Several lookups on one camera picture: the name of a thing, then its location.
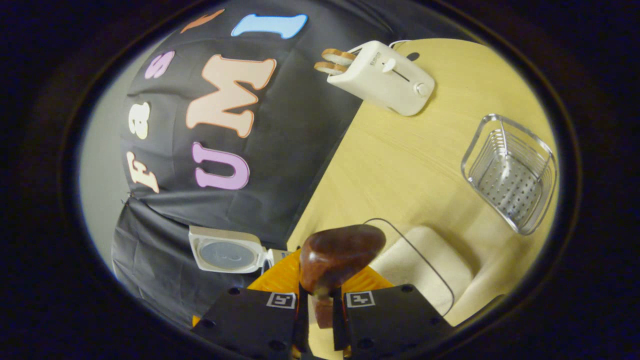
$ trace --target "table surface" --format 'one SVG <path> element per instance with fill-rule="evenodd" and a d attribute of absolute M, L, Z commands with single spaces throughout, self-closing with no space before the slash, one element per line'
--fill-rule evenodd
<path fill-rule="evenodd" d="M 475 275 L 445 317 L 456 325 L 515 286 L 546 240 L 557 204 L 556 192 L 540 227 L 522 236 L 480 198 L 460 169 L 480 120 L 498 113 L 528 127 L 557 155 L 556 144 L 527 83 L 488 47 L 424 39 L 398 44 L 395 50 L 405 56 L 418 53 L 414 62 L 436 81 L 427 105 L 403 117 L 363 102 L 287 246 L 294 250 L 314 232 L 376 217 L 401 231 L 426 225 L 460 253 Z M 392 243 L 395 238 L 385 232 Z M 312 346 L 331 342 L 325 333 L 312 329 Z"/>

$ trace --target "gray wall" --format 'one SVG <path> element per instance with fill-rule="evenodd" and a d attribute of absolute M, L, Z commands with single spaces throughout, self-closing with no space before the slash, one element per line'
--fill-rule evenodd
<path fill-rule="evenodd" d="M 80 155 L 80 201 L 89 234 L 100 257 L 113 271 L 111 242 L 128 197 L 129 186 L 120 154 L 121 109 L 133 77 L 153 50 L 150 46 L 132 61 L 100 97 L 90 115 Z"/>

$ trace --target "bread slice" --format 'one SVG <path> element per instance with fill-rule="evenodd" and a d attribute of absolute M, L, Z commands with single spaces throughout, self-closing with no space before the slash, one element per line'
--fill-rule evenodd
<path fill-rule="evenodd" d="M 345 71 L 347 71 L 347 68 L 339 65 L 339 64 L 334 64 L 334 63 L 328 63 L 325 61 L 319 61 L 314 65 L 314 69 L 321 71 L 321 72 L 325 72 L 329 75 L 340 75 L 342 73 L 344 73 Z"/>
<path fill-rule="evenodd" d="M 356 56 L 338 49 L 327 49 L 322 52 L 322 58 L 338 65 L 349 66 Z"/>

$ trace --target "wire basket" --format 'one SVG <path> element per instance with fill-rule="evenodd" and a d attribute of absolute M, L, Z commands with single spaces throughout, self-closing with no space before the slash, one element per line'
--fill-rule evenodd
<path fill-rule="evenodd" d="M 482 146 L 480 138 L 486 139 Z M 549 146 L 530 130 L 500 115 L 485 116 L 461 169 L 513 230 L 528 235 L 540 225 L 556 186 L 557 165 Z"/>

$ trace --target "black cloth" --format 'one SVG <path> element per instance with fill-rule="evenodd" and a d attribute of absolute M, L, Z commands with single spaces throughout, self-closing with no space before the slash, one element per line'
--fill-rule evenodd
<path fill-rule="evenodd" d="M 180 31 L 186 24 L 225 9 L 215 19 Z M 308 16 L 290 39 L 253 32 L 232 37 L 235 25 L 249 14 Z M 230 275 L 198 269 L 188 241 L 188 225 L 251 233 L 267 248 L 285 249 L 361 100 L 326 82 L 313 69 L 326 48 L 347 51 L 370 40 L 449 37 L 469 40 L 459 29 L 416 4 L 403 1 L 228 1 L 195 14 L 178 27 L 147 59 L 128 91 L 114 121 L 121 124 L 122 161 L 132 191 L 115 231 L 113 266 L 118 279 L 134 296 L 177 323 L 190 324 L 217 294 L 229 286 L 246 286 L 255 274 Z M 166 72 L 145 79 L 159 54 L 175 51 Z M 259 101 L 230 110 L 251 110 L 255 117 L 246 138 L 224 127 L 186 127 L 191 101 L 214 92 L 202 69 L 215 54 L 224 58 L 277 61 L 269 83 L 261 90 L 243 84 Z M 148 136 L 129 131 L 129 109 L 149 102 Z M 247 185 L 239 190 L 202 188 L 196 167 L 230 176 L 228 165 L 193 160 L 194 142 L 241 156 L 250 168 Z M 133 183 L 126 153 L 153 172 L 159 193 Z"/>

